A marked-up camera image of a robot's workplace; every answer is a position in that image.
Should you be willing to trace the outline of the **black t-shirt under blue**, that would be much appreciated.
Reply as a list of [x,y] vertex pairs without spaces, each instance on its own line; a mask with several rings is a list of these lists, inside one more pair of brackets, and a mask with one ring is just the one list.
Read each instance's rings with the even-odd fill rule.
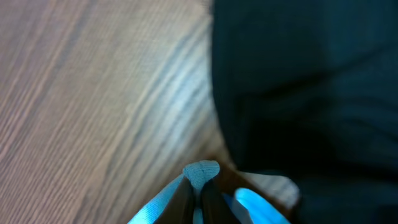
[[211,75],[239,170],[299,223],[397,222],[397,1],[216,0]]

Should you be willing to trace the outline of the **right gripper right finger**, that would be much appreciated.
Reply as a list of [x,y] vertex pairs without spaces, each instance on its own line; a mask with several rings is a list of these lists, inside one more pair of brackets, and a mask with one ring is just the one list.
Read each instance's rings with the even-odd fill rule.
[[212,180],[209,180],[200,193],[204,224],[240,224],[229,208],[226,200]]

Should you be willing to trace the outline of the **light blue printed t-shirt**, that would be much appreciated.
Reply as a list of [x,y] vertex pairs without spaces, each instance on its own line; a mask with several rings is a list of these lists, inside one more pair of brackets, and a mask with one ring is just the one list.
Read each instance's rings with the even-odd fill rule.
[[185,166],[128,224],[289,224],[288,215],[235,170],[204,160]]

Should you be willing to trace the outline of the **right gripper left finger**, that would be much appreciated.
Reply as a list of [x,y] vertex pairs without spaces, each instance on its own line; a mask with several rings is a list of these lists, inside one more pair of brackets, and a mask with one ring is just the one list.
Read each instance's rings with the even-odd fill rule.
[[195,200],[194,189],[190,181],[184,177],[154,224],[192,224]]

